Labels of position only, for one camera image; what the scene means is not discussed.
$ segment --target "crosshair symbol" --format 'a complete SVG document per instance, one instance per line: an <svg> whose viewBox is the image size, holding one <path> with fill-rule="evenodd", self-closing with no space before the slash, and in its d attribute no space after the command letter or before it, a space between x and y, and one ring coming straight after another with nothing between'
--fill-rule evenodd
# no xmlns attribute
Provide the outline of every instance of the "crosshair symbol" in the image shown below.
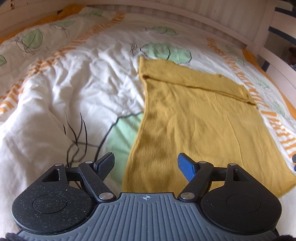
<svg viewBox="0 0 296 241"><path fill-rule="evenodd" d="M143 199L145 199L146 201L149 200L150 198L151 198L151 197L148 196L148 195L145 195L145 196L143 197Z"/></svg>

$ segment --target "orange stripe pattern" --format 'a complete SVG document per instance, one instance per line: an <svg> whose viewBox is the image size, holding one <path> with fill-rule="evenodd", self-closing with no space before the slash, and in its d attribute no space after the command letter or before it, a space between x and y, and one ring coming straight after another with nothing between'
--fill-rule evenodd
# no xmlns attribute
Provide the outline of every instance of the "orange stripe pattern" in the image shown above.
<svg viewBox="0 0 296 241"><path fill-rule="evenodd" d="M114 18L109 23L99 24L92 27L92 29L82 35L77 36L74 40L66 47L58 49L54 54L52 54L46 60L37 60L35 65L28 69L27 74L24 76L23 79L20 79L17 83L12 85L10 90L7 90L7 96L0 96L0 99L3 101L0 102L0 117L3 113L8 112L15 107L15 104L18 103L19 95L24 91L24 84L26 83L27 79L38 74L46 71L48 67L51 67L56 64L60 57L65 57L66 53L71 50L75 50L77 46L85 43L90 37L100 33L106 28L110 28L115 24L120 23L124 20L124 13L117 12Z"/></svg>
<svg viewBox="0 0 296 241"><path fill-rule="evenodd" d="M241 71L241 69L237 66L235 61L232 60L230 57L227 57L225 53L217 47L215 40L207 38L207 45L211 49L213 49L216 52L216 54L218 54L223 58L224 62L229 66L229 68L245 84L246 88L248 89L254 101L258 105L263 106L265 109L268 109L268 110L260 110L260 112L265 117L267 117L270 125L276 131L276 135L279 137L280 139L279 141L281 145L287 151L289 158L292 158L293 154L296 154L296 151L294 150L296 147L296 143L294 143L295 137L292 135L292 133L288 132L285 129L284 125L277 118L277 114L274 111L270 110L270 107L265 103L263 98L260 96L259 92L255 89L255 86L247 79L247 77Z"/></svg>

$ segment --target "ribbed knit fabric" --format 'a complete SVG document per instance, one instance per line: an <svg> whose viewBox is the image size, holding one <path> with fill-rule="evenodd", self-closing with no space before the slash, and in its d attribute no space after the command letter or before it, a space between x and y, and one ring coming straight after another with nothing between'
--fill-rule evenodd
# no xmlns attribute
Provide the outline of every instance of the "ribbed knit fabric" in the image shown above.
<svg viewBox="0 0 296 241"><path fill-rule="evenodd" d="M140 58L139 75L145 110L124 192L178 195L188 183L178 169L180 152L216 167L237 163L277 197L296 184L244 86L166 60Z"/></svg>

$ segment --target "bed sheet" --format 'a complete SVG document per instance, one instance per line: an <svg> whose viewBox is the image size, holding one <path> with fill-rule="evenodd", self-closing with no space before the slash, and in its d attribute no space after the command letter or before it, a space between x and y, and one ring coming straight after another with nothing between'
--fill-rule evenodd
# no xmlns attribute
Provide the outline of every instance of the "bed sheet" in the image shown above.
<svg viewBox="0 0 296 241"><path fill-rule="evenodd" d="M85 7L0 45L0 236L17 232L13 200L55 163L77 166L112 150L115 170L105 182L120 192L144 109L139 56L169 59L245 85L296 174L291 160L296 122L277 88L243 51L185 24ZM295 188L280 198L281 234L296 235L295 199Z"/></svg>

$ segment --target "headboard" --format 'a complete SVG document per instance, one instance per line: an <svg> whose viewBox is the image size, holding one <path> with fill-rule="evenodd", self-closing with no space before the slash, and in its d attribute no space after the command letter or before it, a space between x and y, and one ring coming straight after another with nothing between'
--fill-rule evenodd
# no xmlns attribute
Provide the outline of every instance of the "headboard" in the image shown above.
<svg viewBox="0 0 296 241"><path fill-rule="evenodd" d="M276 9L280 0L7 0L0 6L0 38L68 4L155 15L194 25L209 37L263 57L267 73L296 106L296 72L264 47L269 30L296 38L296 19Z"/></svg>

